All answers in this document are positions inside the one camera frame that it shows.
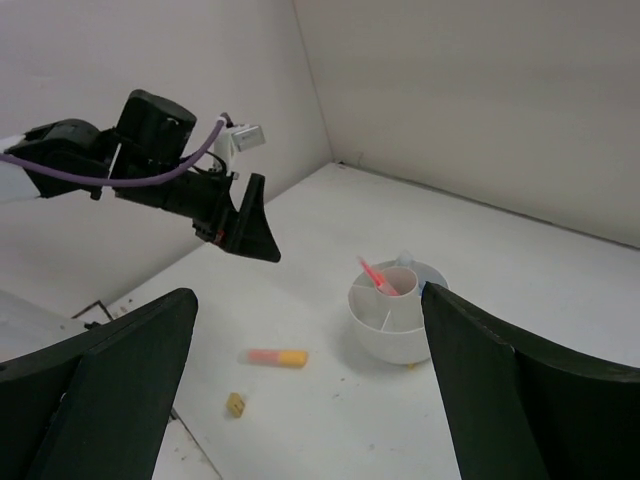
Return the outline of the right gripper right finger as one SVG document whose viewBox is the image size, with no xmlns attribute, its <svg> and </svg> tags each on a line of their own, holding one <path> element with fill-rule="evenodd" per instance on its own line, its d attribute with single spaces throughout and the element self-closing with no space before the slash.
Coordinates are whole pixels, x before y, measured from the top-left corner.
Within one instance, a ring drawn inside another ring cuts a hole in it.
<svg viewBox="0 0 640 480">
<path fill-rule="evenodd" d="M 426 337 L 464 479 L 636 479 L 639 371 L 425 285 Z"/>
</svg>

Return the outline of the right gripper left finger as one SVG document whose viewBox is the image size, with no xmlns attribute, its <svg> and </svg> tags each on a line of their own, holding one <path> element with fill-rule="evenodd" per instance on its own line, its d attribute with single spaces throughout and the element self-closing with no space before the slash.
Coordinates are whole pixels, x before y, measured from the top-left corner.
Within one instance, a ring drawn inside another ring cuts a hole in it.
<svg viewBox="0 0 640 480">
<path fill-rule="evenodd" d="M 2 478 L 151 478 L 197 312 L 178 288 L 2 362 Z"/>
</svg>

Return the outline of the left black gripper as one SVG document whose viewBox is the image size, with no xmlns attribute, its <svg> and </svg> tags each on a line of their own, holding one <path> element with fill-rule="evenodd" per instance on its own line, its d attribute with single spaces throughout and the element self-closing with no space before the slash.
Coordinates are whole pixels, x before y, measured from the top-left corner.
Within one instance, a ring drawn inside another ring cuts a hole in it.
<svg viewBox="0 0 640 480">
<path fill-rule="evenodd" d="M 190 172 L 189 182 L 195 188 L 193 227 L 198 238 L 236 256 L 271 263 L 281 260 L 264 210 L 263 175 L 250 175 L 239 209 L 230 195 L 233 179 Z"/>
</svg>

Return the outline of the orange yellow highlighter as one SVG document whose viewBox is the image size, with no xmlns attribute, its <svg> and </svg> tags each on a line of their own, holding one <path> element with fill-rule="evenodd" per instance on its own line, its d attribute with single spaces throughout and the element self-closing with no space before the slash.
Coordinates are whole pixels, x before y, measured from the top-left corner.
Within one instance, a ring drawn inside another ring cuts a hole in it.
<svg viewBox="0 0 640 480">
<path fill-rule="evenodd" d="M 239 361 L 249 365 L 278 368 L 303 368 L 309 359 L 304 350 L 248 349 L 239 355 Z"/>
</svg>

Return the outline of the red pink pen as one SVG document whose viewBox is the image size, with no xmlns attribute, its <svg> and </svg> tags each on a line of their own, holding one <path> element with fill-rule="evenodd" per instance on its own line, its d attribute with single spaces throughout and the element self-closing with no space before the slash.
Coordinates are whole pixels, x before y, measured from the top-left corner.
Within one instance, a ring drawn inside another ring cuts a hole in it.
<svg viewBox="0 0 640 480">
<path fill-rule="evenodd" d="M 380 291 L 381 293 L 387 296 L 398 296 L 399 293 L 397 290 L 389 283 L 385 275 L 380 271 L 372 267 L 366 260 L 362 257 L 357 258 L 358 263 L 363 269 L 364 273 L 368 276 L 368 278 L 372 281 L 374 287 Z"/>
</svg>

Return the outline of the small yellow eraser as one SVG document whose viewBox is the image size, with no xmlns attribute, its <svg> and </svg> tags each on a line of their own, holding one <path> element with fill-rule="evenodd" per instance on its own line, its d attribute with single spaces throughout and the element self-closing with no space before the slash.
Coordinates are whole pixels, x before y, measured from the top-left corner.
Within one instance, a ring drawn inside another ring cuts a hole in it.
<svg viewBox="0 0 640 480">
<path fill-rule="evenodd" d="M 226 401 L 226 410 L 233 418 L 240 418 L 246 408 L 243 397 L 237 392 L 231 392 Z"/>
</svg>

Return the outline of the green highlighter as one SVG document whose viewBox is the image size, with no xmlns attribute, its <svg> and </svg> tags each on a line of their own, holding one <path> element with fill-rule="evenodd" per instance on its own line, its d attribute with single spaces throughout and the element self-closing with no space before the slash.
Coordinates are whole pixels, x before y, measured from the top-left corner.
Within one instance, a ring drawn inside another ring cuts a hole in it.
<svg viewBox="0 0 640 480">
<path fill-rule="evenodd" d="M 414 264 L 414 257 L 408 251 L 401 252 L 395 262 L 396 266 L 401 266 L 405 268 L 412 268 L 413 264 Z"/>
</svg>

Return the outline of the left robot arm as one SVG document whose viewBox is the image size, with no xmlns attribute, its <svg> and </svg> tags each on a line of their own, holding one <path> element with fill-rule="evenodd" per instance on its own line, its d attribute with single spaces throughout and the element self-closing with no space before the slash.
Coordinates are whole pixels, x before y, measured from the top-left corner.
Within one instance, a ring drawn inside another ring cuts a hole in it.
<svg viewBox="0 0 640 480">
<path fill-rule="evenodd" d="M 99 130 L 80 119 L 35 127 L 1 142 L 1 200 L 50 199 L 83 190 L 191 220 L 204 242 L 240 257 L 277 263 L 280 250 L 264 211 L 264 176 L 251 174 L 234 205 L 234 157 L 265 142 L 258 125 L 223 113 L 193 153 L 184 149 L 197 119 L 179 104 L 137 89 L 117 124 Z"/>
</svg>

